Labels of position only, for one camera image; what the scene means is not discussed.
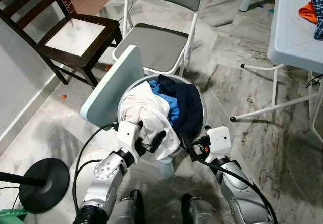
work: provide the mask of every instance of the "dark wooden chair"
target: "dark wooden chair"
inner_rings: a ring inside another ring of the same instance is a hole
[[[42,0],[14,21],[12,16],[29,1],[13,0],[0,9],[0,18],[39,53],[63,84],[68,82],[60,71],[95,87],[98,81],[92,68],[108,46],[116,47],[122,40],[119,22],[97,16],[69,14],[61,0]],[[54,2],[57,2],[65,17],[37,43],[24,28]],[[84,78],[55,65],[52,60],[80,72]]]

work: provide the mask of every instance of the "white cloth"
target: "white cloth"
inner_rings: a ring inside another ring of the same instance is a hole
[[[167,101],[155,95],[147,81],[131,89],[120,105],[123,120],[133,123],[142,120],[140,137],[144,144],[151,144],[153,138],[165,130],[166,136],[154,153],[157,160],[169,156],[180,145],[180,140],[167,119],[169,110]]]

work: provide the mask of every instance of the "marble floor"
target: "marble floor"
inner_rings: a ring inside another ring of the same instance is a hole
[[[191,68],[184,77],[196,84],[203,94],[207,124],[229,128],[231,158],[239,161],[266,194],[279,223],[322,223],[322,144],[307,130],[308,103],[248,120],[234,123],[229,120],[231,116],[269,106],[271,101],[272,73],[241,69],[240,64],[268,67],[273,64],[266,55],[274,0],[253,0],[245,13],[238,11],[240,2],[203,0]],[[120,19],[122,13],[123,0],[110,0],[99,15]],[[145,22],[181,31],[189,30],[192,18],[188,10],[158,0],[134,0],[130,14],[134,23]],[[108,49],[101,57],[94,70],[97,77],[101,78],[105,74],[104,66],[113,62],[111,53]],[[304,70],[285,67],[279,71],[278,82],[277,102],[308,93]],[[79,114],[90,93],[90,87],[75,79],[67,86],[60,84],[0,157],[2,171],[23,174],[34,162],[52,156],[62,159],[70,167],[72,176],[79,149],[97,129]],[[319,112],[316,129],[323,134],[323,109]],[[114,137],[113,131],[99,133],[82,162],[104,157],[113,150],[111,139]],[[131,167],[118,189],[118,199],[138,188],[143,193],[147,223],[181,223],[180,197],[191,193],[209,201],[224,223],[234,223],[209,169],[192,163],[185,153],[174,159],[174,166],[175,174],[166,180],[147,171],[147,166]],[[90,165],[82,174],[90,174],[92,168]],[[86,184],[79,189],[81,199]],[[11,208],[16,194],[16,189],[0,192],[0,209]],[[25,222],[71,223],[73,220],[69,189],[51,211],[29,214]]]

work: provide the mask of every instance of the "green object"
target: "green object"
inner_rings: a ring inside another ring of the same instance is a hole
[[[0,210],[0,224],[22,224],[26,215],[23,209]]]

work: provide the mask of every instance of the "electrical cable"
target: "electrical cable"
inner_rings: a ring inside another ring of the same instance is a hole
[[[81,172],[81,170],[82,170],[85,166],[87,166],[88,164],[93,163],[93,162],[101,162],[102,160],[103,160],[103,159],[96,159],[96,160],[90,160],[90,161],[86,162],[85,164],[83,164],[83,165],[79,168],[79,170],[77,170],[77,175],[79,175],[79,174],[80,174],[80,172]]]
[[[12,205],[11,209],[13,209],[13,208],[15,207],[15,204],[16,204],[16,201],[17,201],[17,199],[18,199],[19,193],[20,193],[20,189],[19,189],[19,191],[18,191],[18,194],[17,194],[17,196],[16,196],[16,198],[15,198],[15,202],[14,202],[14,204]]]
[[[14,202],[14,204],[12,205],[12,208],[11,208],[11,209],[13,209],[13,208],[14,208],[14,206],[15,206],[15,204],[16,204],[16,201],[17,201],[17,199],[18,199],[18,196],[19,196],[19,193],[20,193],[20,188],[19,188],[19,187],[17,187],[17,186],[7,186],[7,187],[1,187],[1,188],[0,188],[0,190],[3,190],[3,189],[9,189],[9,188],[19,189],[18,194],[17,194],[16,199],[15,199],[15,202]]]
[[[133,0],[132,0],[132,2],[131,2],[130,8],[129,8],[129,10],[128,10],[128,13],[129,13],[129,12],[130,12],[130,10],[132,9],[132,6],[133,6]]]
[[[92,136],[90,136],[90,138],[86,141],[86,143],[83,145],[78,157],[77,157],[77,161],[76,161],[76,165],[75,165],[75,171],[74,171],[74,180],[73,180],[73,186],[72,186],[72,196],[73,196],[73,202],[74,202],[74,207],[75,207],[75,212],[77,214],[77,212],[79,211],[79,207],[78,207],[78,204],[77,204],[77,198],[76,198],[76,179],[77,179],[77,176],[78,176],[78,168],[79,168],[79,164],[80,164],[80,160],[81,160],[81,156],[82,156],[82,153],[84,151],[84,149],[86,148],[86,146],[89,144],[89,142],[93,139],[93,137],[99,133],[101,130],[107,128],[107,127],[116,127],[118,125],[118,123],[112,123],[112,124],[106,124],[102,127],[100,127],[99,129],[97,129],[93,134]]]
[[[307,86],[305,87],[306,89],[310,86],[310,85],[315,85],[319,83],[319,78],[323,76],[323,74],[317,75],[316,77],[312,78],[310,81],[307,82]]]
[[[16,189],[19,189],[19,187],[17,187],[17,186],[7,186],[7,187],[1,187],[0,190],[8,189],[8,188],[16,188]]]
[[[202,161],[202,160],[198,160],[201,164],[203,165],[206,165],[212,169],[216,169],[216,170],[219,170],[221,172],[224,172],[224,173],[227,173],[229,175],[232,175],[233,177],[239,179],[240,181],[244,182],[246,185],[248,185],[252,190],[254,190],[262,199],[262,201],[264,202],[271,218],[272,218],[272,221],[274,222],[274,224],[277,224],[277,218],[276,218],[276,215],[275,215],[275,212],[273,210],[273,207],[272,205],[270,204],[270,202],[267,200],[267,198],[262,194],[262,192],[259,190],[259,188],[256,186],[255,183],[251,184],[249,181],[247,181],[246,179],[244,179],[243,177],[241,177],[240,175],[234,173],[234,172],[231,172],[227,169],[224,169],[222,168],[220,165],[218,164],[211,164],[211,163],[208,163],[208,162],[205,162],[205,161]]]

